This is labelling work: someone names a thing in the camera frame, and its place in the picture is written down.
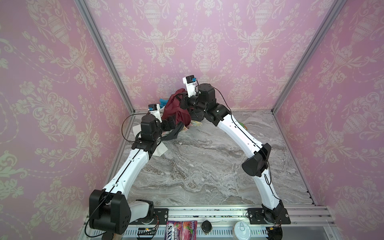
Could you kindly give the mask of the aluminium corner post right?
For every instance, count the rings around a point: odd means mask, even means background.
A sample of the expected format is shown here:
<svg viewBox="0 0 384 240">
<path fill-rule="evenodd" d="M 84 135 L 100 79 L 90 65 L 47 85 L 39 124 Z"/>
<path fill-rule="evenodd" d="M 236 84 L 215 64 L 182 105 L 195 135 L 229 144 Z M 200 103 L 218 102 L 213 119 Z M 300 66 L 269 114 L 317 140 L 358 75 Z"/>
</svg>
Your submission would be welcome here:
<svg viewBox="0 0 384 240">
<path fill-rule="evenodd" d="M 309 63 L 312 56 L 316 52 L 317 48 L 322 43 L 328 30 L 331 28 L 331 25 L 336 20 L 337 16 L 339 15 L 340 11 L 342 10 L 342 8 L 344 7 L 346 2 L 347 2 L 346 0 L 333 1 L 327 14 L 325 15 L 325 18 L 321 22 L 319 28 L 316 30 L 313 39 L 311 40 L 310 44 L 308 45 L 308 47 L 304 51 L 304 54 L 302 55 L 301 59 L 299 60 L 297 66 L 294 69 L 289 80 L 287 81 L 287 84 L 285 85 L 281 94 L 279 95 L 274 107 L 271 109 L 271 113 L 273 116 L 277 115 L 279 109 L 282 107 L 284 101 L 286 100 L 290 91 L 294 87 L 295 82 L 299 79 L 299 76 L 304 71 L 306 65 Z"/>
</svg>

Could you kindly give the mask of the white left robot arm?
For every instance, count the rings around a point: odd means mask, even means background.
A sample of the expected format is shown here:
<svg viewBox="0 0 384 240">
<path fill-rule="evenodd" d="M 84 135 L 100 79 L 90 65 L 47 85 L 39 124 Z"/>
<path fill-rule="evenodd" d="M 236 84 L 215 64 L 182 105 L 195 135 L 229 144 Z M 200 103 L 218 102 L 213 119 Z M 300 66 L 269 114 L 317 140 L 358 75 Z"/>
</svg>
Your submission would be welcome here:
<svg viewBox="0 0 384 240">
<path fill-rule="evenodd" d="M 89 197 L 87 228 L 99 230 L 103 240 L 120 240 L 130 223 L 137 220 L 158 221 L 152 201 L 128 202 L 128 194 L 140 171 L 162 141 L 162 119 L 159 111 L 150 111 L 141 120 L 141 131 L 133 141 L 130 154 L 116 175 Z"/>
</svg>

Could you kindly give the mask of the brown round object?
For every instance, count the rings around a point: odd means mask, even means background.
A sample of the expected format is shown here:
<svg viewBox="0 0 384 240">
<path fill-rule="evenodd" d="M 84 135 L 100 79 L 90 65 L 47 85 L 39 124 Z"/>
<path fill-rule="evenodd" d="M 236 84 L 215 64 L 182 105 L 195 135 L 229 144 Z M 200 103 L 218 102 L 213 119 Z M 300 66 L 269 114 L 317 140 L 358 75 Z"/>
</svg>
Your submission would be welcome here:
<svg viewBox="0 0 384 240">
<path fill-rule="evenodd" d="M 114 233 L 104 233 L 102 235 L 102 240 L 122 240 L 123 236 L 119 234 L 114 234 Z"/>
</svg>

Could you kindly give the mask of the colourful patterned cloth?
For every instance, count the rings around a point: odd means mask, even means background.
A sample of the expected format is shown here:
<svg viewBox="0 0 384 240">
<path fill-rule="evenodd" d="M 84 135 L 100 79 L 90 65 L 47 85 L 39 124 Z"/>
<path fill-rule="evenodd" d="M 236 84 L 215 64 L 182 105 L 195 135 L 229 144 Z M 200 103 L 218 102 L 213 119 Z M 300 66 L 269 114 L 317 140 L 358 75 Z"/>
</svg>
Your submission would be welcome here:
<svg viewBox="0 0 384 240">
<path fill-rule="evenodd" d="M 202 122 L 191 120 L 188 126 L 184 126 L 183 131 L 189 130 L 191 127 L 201 127 L 203 125 Z"/>
</svg>

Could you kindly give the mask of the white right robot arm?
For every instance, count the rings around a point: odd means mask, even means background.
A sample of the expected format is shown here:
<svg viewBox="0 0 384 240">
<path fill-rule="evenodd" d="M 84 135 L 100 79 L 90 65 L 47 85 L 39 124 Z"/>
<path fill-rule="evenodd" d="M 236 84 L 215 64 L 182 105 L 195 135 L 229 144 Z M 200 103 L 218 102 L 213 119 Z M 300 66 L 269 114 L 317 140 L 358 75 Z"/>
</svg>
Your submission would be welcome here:
<svg viewBox="0 0 384 240">
<path fill-rule="evenodd" d="M 262 214 L 267 223 L 290 224 L 291 220 L 283 201 L 274 189 L 269 157 L 272 147 L 258 141 L 233 116 L 229 107 L 219 104 L 216 88 L 210 84 L 186 83 L 187 93 L 181 98 L 182 109 L 203 113 L 204 119 L 221 129 L 243 150 L 247 159 L 242 169 L 251 176 L 262 198 Z"/>
</svg>

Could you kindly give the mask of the white round lid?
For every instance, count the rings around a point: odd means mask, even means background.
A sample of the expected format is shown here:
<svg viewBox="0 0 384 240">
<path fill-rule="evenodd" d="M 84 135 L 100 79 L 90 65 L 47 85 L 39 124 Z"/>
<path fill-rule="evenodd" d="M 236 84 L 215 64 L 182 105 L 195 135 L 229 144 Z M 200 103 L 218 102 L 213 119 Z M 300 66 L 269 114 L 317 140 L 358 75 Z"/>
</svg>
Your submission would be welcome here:
<svg viewBox="0 0 384 240">
<path fill-rule="evenodd" d="M 233 237 L 235 240 L 250 240 L 251 229 L 244 221 L 237 222 L 233 227 Z"/>
</svg>

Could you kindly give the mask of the aluminium corner post left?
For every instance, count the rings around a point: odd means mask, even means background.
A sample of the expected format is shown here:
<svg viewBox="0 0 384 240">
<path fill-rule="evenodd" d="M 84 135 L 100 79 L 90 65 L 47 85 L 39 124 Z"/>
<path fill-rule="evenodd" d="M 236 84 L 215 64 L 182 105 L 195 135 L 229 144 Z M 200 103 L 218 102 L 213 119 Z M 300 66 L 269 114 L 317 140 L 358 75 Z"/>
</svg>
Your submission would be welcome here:
<svg viewBox="0 0 384 240">
<path fill-rule="evenodd" d="M 112 80 L 114 81 L 122 99 L 123 99 L 123 102 L 126 106 L 126 108 L 129 110 L 130 113 L 134 113 L 135 112 L 135 109 L 132 105 L 132 102 L 130 101 L 130 98 L 129 98 L 129 95 L 128 95 L 128 92 L 126 91 L 126 88 L 123 84 L 123 81 L 119 75 L 119 72 L 117 71 L 117 68 L 115 67 L 114 63 L 113 63 L 113 59 L 107 49 L 107 45 L 105 44 L 103 38 L 102 38 L 102 34 L 101 34 L 101 31 L 99 30 L 90 10 L 89 10 L 89 7 L 86 3 L 86 1 L 84 0 L 74 0 L 90 34 L 91 34 L 91 37 L 93 38 L 94 40 L 94 43 L 97 47 L 97 49 L 99 50 L 101 56 L 102 56 L 102 59 L 104 61 L 104 63 L 106 64 L 106 67 L 112 77 Z"/>
</svg>

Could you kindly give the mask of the maroon cloth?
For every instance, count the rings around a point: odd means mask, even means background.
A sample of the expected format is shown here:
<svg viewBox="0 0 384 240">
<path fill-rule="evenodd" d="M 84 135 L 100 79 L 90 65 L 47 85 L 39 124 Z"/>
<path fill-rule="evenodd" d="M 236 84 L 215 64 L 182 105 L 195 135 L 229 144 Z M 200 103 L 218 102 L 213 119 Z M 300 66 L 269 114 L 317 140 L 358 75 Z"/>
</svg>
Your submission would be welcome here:
<svg viewBox="0 0 384 240">
<path fill-rule="evenodd" d="M 188 110 L 184 110 L 180 107 L 180 101 L 184 94 L 187 94 L 187 91 L 184 88 L 181 88 L 170 96 L 167 104 L 165 105 L 162 120 L 165 120 L 170 116 L 174 116 L 176 124 L 182 122 L 185 127 L 190 125 L 192 120 L 190 113 Z"/>
</svg>

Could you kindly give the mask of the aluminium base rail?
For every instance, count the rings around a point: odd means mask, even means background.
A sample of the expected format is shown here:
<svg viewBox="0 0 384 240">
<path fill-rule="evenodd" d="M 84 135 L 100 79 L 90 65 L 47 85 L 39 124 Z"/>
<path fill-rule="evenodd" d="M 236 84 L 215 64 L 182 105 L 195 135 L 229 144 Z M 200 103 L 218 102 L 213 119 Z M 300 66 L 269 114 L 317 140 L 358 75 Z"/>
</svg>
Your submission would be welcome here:
<svg viewBox="0 0 384 240">
<path fill-rule="evenodd" d="M 256 205 L 155 206 L 151 221 L 136 220 L 121 235 L 84 226 L 81 240 L 164 240 L 170 237 L 167 222 L 197 222 L 198 240 L 234 240 L 235 225 L 245 224 L 252 240 L 341 240 L 343 237 L 327 207 L 286 205 L 276 223 L 266 220 Z"/>
</svg>

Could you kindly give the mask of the aluminium corner post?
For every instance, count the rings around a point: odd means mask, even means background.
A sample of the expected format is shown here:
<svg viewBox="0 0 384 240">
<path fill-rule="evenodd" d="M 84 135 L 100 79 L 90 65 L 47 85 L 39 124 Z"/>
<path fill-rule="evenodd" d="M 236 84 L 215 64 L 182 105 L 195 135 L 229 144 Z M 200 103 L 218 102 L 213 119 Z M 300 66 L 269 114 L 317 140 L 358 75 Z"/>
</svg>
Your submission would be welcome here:
<svg viewBox="0 0 384 240">
<path fill-rule="evenodd" d="M 114 63 L 113 63 L 113 59 L 107 49 L 107 45 L 105 44 L 103 38 L 102 38 L 102 34 L 101 34 L 101 31 L 99 30 L 90 10 L 89 10 L 89 7 L 86 3 L 86 1 L 84 0 L 74 0 L 90 34 L 91 34 L 91 37 L 93 38 L 94 40 L 94 43 L 97 47 L 97 49 L 99 50 L 101 56 L 102 56 L 102 59 L 104 61 L 104 63 L 106 64 L 106 67 L 112 77 L 112 80 L 114 81 L 122 99 L 123 99 L 123 102 L 126 106 L 126 108 L 129 110 L 130 113 L 134 113 L 135 112 L 135 109 L 132 105 L 132 102 L 130 101 L 130 98 L 129 98 L 129 95 L 128 95 L 128 92 L 126 91 L 126 88 L 123 84 L 123 81 L 119 75 L 119 72 L 117 71 L 117 68 L 115 67 Z"/>
<path fill-rule="evenodd" d="M 340 11 L 342 10 L 342 8 L 344 7 L 346 2 L 347 2 L 346 0 L 333 1 L 327 14 L 325 15 L 325 18 L 321 22 L 319 28 L 316 30 L 313 39 L 311 40 L 310 44 L 308 45 L 308 47 L 304 51 L 304 54 L 302 55 L 301 59 L 299 60 L 297 66 L 294 69 L 289 80 L 287 81 L 287 84 L 285 85 L 281 94 L 279 95 L 274 107 L 271 109 L 271 113 L 273 116 L 277 115 L 279 109 L 282 107 L 284 101 L 286 100 L 290 91 L 294 87 L 295 82 L 299 79 L 299 76 L 304 71 L 306 65 L 309 63 L 312 56 L 316 52 L 317 48 L 322 43 L 328 30 L 331 28 L 331 25 L 336 20 L 337 16 L 339 15 Z"/>
</svg>

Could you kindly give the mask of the pink snack packet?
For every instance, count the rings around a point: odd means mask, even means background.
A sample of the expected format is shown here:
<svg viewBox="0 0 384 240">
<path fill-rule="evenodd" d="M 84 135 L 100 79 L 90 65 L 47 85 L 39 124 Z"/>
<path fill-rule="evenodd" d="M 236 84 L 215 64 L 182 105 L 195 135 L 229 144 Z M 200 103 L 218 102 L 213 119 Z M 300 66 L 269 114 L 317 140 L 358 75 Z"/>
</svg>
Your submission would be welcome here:
<svg viewBox="0 0 384 240">
<path fill-rule="evenodd" d="M 168 221 L 165 240 L 196 240 L 197 227 L 197 221 Z"/>
</svg>

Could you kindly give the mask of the teal blue cloth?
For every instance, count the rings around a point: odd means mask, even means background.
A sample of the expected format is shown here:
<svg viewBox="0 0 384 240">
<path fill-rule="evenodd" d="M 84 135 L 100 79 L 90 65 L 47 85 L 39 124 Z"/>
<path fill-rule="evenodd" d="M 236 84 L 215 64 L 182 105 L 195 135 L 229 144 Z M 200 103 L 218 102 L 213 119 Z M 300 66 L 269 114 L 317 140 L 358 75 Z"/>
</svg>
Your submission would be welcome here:
<svg viewBox="0 0 384 240">
<path fill-rule="evenodd" d="M 164 108 L 167 105 L 168 101 L 169 100 L 159 99 L 159 106 L 160 106 L 160 108 L 161 109 Z"/>
</svg>

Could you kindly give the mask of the black round knob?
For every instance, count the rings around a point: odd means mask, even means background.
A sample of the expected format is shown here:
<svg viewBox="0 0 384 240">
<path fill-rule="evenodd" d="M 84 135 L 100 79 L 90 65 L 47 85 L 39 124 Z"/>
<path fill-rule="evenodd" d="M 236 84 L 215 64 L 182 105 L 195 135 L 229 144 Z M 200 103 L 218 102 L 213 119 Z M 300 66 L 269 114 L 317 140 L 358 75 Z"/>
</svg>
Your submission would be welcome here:
<svg viewBox="0 0 384 240">
<path fill-rule="evenodd" d="M 201 223 L 201 229 L 202 229 L 203 233 L 207 235 L 212 231 L 213 226 L 212 226 L 210 221 L 205 220 Z"/>
</svg>

